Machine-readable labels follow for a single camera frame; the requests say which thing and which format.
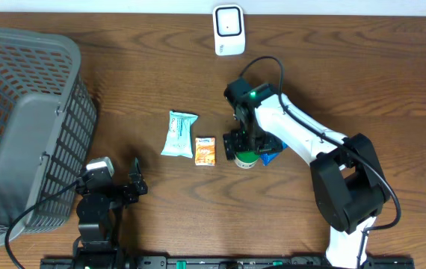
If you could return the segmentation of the green lid white jar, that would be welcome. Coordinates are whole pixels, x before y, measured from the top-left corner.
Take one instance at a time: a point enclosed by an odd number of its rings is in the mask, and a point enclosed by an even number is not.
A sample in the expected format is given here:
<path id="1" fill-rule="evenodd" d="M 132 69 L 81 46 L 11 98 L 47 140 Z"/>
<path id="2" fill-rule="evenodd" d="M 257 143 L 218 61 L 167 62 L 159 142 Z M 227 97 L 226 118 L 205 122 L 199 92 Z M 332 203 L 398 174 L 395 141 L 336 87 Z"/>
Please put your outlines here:
<path id="1" fill-rule="evenodd" d="M 255 166 L 256 162 L 260 159 L 259 155 L 252 151 L 237 152 L 235 154 L 235 164 L 242 169 L 250 169 Z"/>

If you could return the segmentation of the orange snack packet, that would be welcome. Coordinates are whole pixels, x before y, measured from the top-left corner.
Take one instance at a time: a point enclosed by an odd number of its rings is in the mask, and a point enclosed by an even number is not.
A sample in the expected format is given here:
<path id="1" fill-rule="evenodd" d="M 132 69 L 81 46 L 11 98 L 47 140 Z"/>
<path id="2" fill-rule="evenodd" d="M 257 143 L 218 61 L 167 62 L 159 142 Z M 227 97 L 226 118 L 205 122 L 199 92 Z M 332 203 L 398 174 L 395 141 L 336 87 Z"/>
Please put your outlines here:
<path id="1" fill-rule="evenodd" d="M 197 166 L 216 165 L 216 139 L 214 137 L 197 137 L 195 139 L 195 164 Z"/>

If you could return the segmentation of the blue Oreo cookie pack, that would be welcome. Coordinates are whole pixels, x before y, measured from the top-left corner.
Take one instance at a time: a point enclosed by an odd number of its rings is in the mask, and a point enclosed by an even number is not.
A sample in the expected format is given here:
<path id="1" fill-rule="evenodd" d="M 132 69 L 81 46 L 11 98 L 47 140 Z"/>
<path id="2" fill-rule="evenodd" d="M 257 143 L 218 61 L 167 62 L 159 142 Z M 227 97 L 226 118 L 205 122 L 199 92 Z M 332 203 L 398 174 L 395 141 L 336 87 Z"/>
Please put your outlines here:
<path id="1" fill-rule="evenodd" d="M 270 142 L 259 147 L 260 159 L 268 166 L 288 146 L 284 142 Z"/>

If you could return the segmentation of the light teal wipes pack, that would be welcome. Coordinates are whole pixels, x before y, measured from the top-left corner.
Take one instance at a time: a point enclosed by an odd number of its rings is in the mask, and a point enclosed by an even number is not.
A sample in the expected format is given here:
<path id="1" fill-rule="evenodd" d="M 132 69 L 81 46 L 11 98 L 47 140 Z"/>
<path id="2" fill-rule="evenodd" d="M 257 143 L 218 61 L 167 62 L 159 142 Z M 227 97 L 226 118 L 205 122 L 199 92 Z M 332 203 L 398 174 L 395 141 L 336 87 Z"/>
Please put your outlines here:
<path id="1" fill-rule="evenodd" d="M 170 111 L 169 125 L 161 155 L 193 158 L 191 126 L 197 120 L 195 114 Z"/>

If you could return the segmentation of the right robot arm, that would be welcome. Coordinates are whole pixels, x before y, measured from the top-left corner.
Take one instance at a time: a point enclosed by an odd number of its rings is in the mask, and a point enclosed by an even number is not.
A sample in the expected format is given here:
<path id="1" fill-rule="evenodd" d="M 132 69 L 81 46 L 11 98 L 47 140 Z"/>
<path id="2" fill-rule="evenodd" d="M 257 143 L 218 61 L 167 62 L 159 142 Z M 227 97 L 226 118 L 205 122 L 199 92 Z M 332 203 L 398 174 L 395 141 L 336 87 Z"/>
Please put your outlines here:
<path id="1" fill-rule="evenodd" d="M 296 152 L 309 166 L 316 205 L 330 225 L 327 261 L 338 268 L 363 265 L 363 233 L 390 198 L 372 142 L 321 125 L 272 84 L 252 87 L 238 78 L 223 94 L 240 123 L 223 135 L 227 159 L 249 169 L 285 148 Z"/>

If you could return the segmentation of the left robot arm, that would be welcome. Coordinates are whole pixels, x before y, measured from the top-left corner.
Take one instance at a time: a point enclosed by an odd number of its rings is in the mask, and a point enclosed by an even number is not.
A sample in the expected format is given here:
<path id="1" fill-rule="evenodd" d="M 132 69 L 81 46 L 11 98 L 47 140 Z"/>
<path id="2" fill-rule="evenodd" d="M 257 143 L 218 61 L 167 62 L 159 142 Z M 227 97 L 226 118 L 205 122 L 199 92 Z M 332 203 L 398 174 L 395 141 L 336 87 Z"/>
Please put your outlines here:
<path id="1" fill-rule="evenodd" d="M 137 262 L 120 246 L 119 233 L 123 210 L 148 193 L 148 186 L 135 159 L 124 185 L 114 183 L 111 159 L 93 159 L 80 170 L 75 192 L 81 195 L 76 207 L 79 242 L 74 269 L 136 268 Z"/>

